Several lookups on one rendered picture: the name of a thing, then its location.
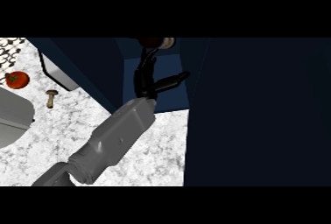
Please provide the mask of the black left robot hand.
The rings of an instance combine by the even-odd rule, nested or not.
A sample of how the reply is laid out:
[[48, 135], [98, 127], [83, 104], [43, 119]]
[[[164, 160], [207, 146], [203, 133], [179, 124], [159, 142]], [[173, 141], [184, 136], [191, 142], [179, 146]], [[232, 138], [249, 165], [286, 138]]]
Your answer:
[[190, 72], [182, 72], [159, 81], [154, 81], [154, 66], [157, 63], [159, 48], [148, 50], [142, 48], [141, 61], [138, 69], [135, 70], [133, 84], [136, 97], [145, 97], [147, 99], [159, 99], [159, 93], [175, 89], [185, 79], [191, 76]]

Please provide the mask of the dark red wine bottle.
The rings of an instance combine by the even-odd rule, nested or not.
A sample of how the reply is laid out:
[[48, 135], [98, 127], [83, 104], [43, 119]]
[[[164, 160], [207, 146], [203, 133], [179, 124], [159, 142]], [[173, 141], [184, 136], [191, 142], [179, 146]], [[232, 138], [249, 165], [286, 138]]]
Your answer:
[[139, 44], [147, 48], [170, 49], [176, 38], [138, 38]]

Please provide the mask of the dark blue cabinet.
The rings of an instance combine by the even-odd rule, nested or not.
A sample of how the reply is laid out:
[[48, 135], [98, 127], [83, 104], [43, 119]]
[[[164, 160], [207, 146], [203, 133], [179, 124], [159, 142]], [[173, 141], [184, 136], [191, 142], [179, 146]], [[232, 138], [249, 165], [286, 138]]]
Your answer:
[[[133, 38], [31, 38], [43, 63], [54, 62], [68, 80], [57, 84], [67, 90], [83, 88], [108, 112], [136, 97], [133, 74], [141, 63], [142, 47]], [[181, 85], [159, 94], [159, 113], [191, 107], [200, 79], [207, 38], [178, 38], [175, 46], [156, 53], [154, 79], [182, 72], [191, 76]]]

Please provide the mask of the dark blue cabinet door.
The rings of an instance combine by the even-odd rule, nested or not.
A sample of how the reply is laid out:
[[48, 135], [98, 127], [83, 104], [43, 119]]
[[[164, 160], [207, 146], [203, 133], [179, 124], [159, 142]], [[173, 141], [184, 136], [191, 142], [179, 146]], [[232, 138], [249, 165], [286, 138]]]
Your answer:
[[331, 38], [212, 39], [184, 184], [331, 186]]

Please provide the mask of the pale grey flat panel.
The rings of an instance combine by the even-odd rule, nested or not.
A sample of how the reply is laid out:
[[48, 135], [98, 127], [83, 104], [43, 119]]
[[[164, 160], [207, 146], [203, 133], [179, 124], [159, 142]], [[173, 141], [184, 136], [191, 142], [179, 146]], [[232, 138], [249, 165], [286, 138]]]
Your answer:
[[46, 76], [67, 91], [76, 90], [79, 88], [79, 84], [42, 52], [39, 52], [39, 58]]

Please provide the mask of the brown mushroom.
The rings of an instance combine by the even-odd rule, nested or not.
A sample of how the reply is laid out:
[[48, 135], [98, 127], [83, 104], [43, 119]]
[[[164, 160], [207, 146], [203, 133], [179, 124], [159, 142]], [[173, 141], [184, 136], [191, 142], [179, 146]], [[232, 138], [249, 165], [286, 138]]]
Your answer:
[[46, 91], [46, 94], [48, 94], [46, 106], [52, 109], [54, 108], [54, 100], [55, 100], [55, 96], [58, 95], [58, 91], [55, 89], [51, 89]]

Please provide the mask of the red tomato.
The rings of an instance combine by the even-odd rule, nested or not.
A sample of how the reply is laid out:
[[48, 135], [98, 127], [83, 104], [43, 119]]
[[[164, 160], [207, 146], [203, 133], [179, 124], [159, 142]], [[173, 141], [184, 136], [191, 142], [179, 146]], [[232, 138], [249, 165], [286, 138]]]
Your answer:
[[21, 89], [30, 83], [30, 76], [26, 72], [17, 71], [5, 76], [5, 81], [12, 89]]

